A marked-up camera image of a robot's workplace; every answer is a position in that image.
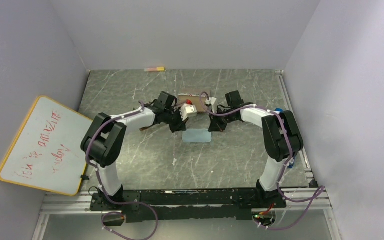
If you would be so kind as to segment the blue cleaning cloth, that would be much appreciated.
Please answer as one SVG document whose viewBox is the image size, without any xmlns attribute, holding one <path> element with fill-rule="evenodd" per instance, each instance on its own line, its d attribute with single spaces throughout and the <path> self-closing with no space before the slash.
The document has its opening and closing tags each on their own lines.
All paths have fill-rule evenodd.
<svg viewBox="0 0 384 240">
<path fill-rule="evenodd" d="M 212 133 L 207 129 L 187 129 L 182 133 L 184 143 L 210 143 Z"/>
</svg>

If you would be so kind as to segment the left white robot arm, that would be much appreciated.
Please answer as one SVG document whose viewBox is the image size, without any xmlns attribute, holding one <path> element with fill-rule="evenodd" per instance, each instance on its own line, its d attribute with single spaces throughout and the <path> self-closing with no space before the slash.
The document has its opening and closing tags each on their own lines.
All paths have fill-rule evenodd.
<svg viewBox="0 0 384 240">
<path fill-rule="evenodd" d="M 98 190 L 104 195 L 103 203 L 110 210 L 117 210 L 124 200 L 124 187 L 118 177 L 116 161 L 120 156 L 124 138 L 131 132 L 166 124 L 172 133 L 185 131 L 194 105 L 179 103 L 178 99 L 163 91 L 149 103 L 119 115 L 103 112 L 95 116 L 80 148 L 86 163 L 93 167 L 98 179 Z"/>
</svg>

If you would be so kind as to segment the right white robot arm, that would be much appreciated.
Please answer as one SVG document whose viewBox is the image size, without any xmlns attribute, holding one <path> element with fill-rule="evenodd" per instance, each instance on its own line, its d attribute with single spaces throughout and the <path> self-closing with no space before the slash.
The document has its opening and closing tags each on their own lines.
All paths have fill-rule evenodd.
<svg viewBox="0 0 384 240">
<path fill-rule="evenodd" d="M 257 181 L 259 190 L 254 199 L 258 206 L 268 207 L 274 201 L 274 194 L 280 191 L 289 162 L 304 148 L 294 114 L 290 110 L 269 110 L 252 102 L 244 102 L 237 90 L 225 95 L 227 106 L 216 105 L 217 99 L 206 92 L 202 92 L 200 98 L 210 117 L 209 132 L 223 132 L 229 123 L 236 121 L 261 128 L 268 160 Z"/>
</svg>

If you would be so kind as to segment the brown tinted sunglasses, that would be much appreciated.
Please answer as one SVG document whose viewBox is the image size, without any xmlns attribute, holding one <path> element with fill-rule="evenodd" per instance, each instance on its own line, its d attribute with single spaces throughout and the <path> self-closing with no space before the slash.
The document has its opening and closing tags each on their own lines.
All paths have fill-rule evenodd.
<svg viewBox="0 0 384 240">
<path fill-rule="evenodd" d="M 148 130 L 148 129 L 150 129 L 151 128 L 151 126 L 146 126 L 146 127 L 142 127 L 142 128 L 140 128 L 139 130 L 141 131 L 141 132 L 143 132 L 143 131 L 146 131 L 146 130 Z"/>
</svg>

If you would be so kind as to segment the pink yellow marker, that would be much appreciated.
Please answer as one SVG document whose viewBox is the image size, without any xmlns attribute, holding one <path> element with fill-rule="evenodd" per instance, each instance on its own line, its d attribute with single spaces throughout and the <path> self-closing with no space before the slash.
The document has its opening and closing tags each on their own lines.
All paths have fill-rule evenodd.
<svg viewBox="0 0 384 240">
<path fill-rule="evenodd" d="M 145 68 L 144 71 L 151 73 L 151 72 L 164 72 L 166 70 L 165 67 L 150 67 L 150 68 Z"/>
</svg>

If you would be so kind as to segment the blue black marker pen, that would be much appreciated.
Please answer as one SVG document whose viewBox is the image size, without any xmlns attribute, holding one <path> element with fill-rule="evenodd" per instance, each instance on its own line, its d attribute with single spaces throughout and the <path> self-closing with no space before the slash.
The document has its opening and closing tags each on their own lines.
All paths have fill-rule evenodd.
<svg viewBox="0 0 384 240">
<path fill-rule="evenodd" d="M 292 169 L 293 167 L 294 167 L 294 165 L 295 165 L 295 160 L 296 160 L 296 158 L 294 157 L 293 159 L 291 159 L 289 162 L 288 162 L 288 168 L 289 169 Z"/>
</svg>

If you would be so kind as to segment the yellow framed whiteboard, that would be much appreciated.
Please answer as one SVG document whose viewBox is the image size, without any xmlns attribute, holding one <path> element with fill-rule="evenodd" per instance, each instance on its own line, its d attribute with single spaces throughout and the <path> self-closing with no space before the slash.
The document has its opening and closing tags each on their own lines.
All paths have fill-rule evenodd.
<svg viewBox="0 0 384 240">
<path fill-rule="evenodd" d="M 87 163 L 81 142 L 92 121 L 39 96 L 0 166 L 0 181 L 74 196 Z"/>
</svg>

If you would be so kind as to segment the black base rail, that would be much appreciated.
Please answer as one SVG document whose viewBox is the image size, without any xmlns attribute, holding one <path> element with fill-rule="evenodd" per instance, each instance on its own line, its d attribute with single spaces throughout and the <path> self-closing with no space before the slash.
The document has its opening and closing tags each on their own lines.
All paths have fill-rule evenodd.
<svg viewBox="0 0 384 240">
<path fill-rule="evenodd" d="M 125 190 L 122 204 L 109 202 L 94 193 L 92 212 L 118 211 L 129 223 L 163 220 L 223 219 L 249 220 L 252 214 L 269 208 L 286 208 L 276 192 L 266 195 L 256 187 L 182 190 Z"/>
</svg>

